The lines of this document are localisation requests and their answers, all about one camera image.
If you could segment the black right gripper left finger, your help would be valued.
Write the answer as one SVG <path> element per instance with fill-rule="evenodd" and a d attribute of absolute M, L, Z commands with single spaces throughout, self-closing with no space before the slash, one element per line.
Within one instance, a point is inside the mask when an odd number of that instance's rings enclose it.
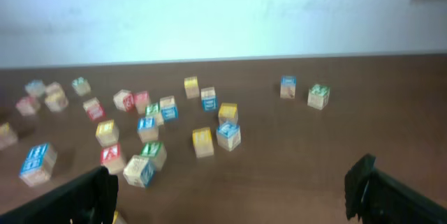
<path fill-rule="evenodd" d="M 1 224 L 111 224 L 118 191 L 118 177 L 98 167 L 2 214 Z"/>

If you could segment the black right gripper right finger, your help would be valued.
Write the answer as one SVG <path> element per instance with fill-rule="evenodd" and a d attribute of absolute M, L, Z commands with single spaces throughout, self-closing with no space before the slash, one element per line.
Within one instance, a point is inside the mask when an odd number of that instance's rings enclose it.
<path fill-rule="evenodd" d="M 365 154 L 344 177 L 346 218 L 362 223 L 446 224 L 446 209 L 375 167 Z"/>

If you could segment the yellow S block front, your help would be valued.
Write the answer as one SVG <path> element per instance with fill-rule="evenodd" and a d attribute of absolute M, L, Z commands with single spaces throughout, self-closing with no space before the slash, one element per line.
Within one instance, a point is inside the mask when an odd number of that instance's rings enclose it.
<path fill-rule="evenodd" d="M 127 222 L 118 211 L 115 211 L 112 224 L 127 224 Z"/>

